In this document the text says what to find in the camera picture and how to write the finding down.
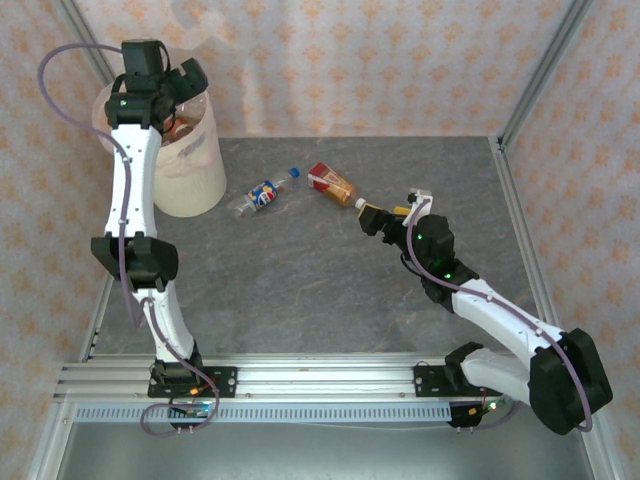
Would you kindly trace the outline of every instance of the white bucket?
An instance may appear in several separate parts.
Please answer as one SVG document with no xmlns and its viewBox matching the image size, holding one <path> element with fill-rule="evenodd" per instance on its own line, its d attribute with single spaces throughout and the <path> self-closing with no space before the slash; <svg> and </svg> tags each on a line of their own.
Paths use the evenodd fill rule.
<svg viewBox="0 0 640 480">
<path fill-rule="evenodd" d="M 102 89 L 93 104 L 93 126 L 110 132 L 104 104 L 111 94 L 111 85 Z M 156 206 L 174 217 L 193 217 L 213 208 L 224 195 L 227 177 L 224 173 L 218 132 L 209 95 L 187 102 L 204 103 L 204 114 L 193 131 L 180 140 L 161 147 L 156 161 L 153 200 Z M 108 152 L 113 146 L 105 139 L 100 142 Z"/>
</svg>

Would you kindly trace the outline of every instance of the gray countertop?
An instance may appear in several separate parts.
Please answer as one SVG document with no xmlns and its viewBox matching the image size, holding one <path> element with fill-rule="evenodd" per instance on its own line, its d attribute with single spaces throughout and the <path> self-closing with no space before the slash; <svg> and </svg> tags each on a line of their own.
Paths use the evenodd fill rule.
<svg viewBox="0 0 640 480">
<path fill-rule="evenodd" d="M 357 210 L 306 185 L 245 220 L 225 205 L 277 171 L 303 177 L 325 162 L 369 202 L 406 205 L 411 187 L 433 192 L 456 253 L 497 291 L 535 314 L 531 291 L 486 138 L 272 138 L 220 141 L 228 178 L 219 205 L 194 218 L 156 211 L 159 238 L 176 245 L 176 288 L 201 353 L 413 352 L 446 354 L 468 342 L 501 347 L 426 297 L 399 250 L 360 230 Z M 152 353 L 134 333 L 114 284 L 96 353 Z"/>
</svg>

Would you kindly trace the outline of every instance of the bottle label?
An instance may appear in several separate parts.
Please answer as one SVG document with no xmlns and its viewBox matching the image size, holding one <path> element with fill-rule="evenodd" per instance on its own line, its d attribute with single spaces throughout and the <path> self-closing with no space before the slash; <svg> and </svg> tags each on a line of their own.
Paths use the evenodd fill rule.
<svg viewBox="0 0 640 480">
<path fill-rule="evenodd" d="M 266 180 L 247 193 L 247 196 L 255 205 L 256 210 L 260 210 L 278 198 L 278 190 L 273 186 L 273 183 Z"/>
</svg>

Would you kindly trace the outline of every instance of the floral wallpaper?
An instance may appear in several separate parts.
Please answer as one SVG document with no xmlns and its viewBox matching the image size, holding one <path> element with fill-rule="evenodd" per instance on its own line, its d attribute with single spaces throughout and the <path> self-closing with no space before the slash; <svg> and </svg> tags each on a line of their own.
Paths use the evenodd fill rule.
<svg viewBox="0 0 640 480">
<path fill-rule="evenodd" d="M 220 136 L 244 137 L 499 134 L 571 2 L 77 3 L 104 43 L 195 56 Z"/>
<path fill-rule="evenodd" d="M 0 464 L 25 477 L 63 361 L 80 352 L 103 274 L 89 251 L 109 209 L 112 160 L 59 120 L 36 70 L 72 41 L 53 2 L 0 9 Z M 99 83 L 79 53 L 47 69 L 52 95 L 89 119 Z"/>
<path fill-rule="evenodd" d="M 589 12 L 509 161 L 561 322 L 595 337 L 640 478 L 640 10 Z"/>
</svg>

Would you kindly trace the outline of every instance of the patterned wallpaper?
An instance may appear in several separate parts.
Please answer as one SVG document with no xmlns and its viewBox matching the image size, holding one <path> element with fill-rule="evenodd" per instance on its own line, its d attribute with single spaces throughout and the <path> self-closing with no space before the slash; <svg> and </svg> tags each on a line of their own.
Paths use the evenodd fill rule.
<svg viewBox="0 0 640 480">
<path fill-rule="evenodd" d="M 566 328 L 594 335 L 640 478 L 640 9 L 595 0 L 509 153 Z"/>
<path fill-rule="evenodd" d="M 40 98 L 36 70 L 72 40 L 50 0 L 0 9 L 0 465 L 31 464 L 60 364 L 77 359 L 102 271 L 89 237 L 102 232 L 112 160 Z M 47 83 L 70 114 L 89 119 L 99 85 L 79 53 L 58 57 Z"/>
<path fill-rule="evenodd" d="M 242 137 L 501 133 L 571 2 L 77 3 L 104 43 L 198 58 L 219 134 Z"/>
</svg>

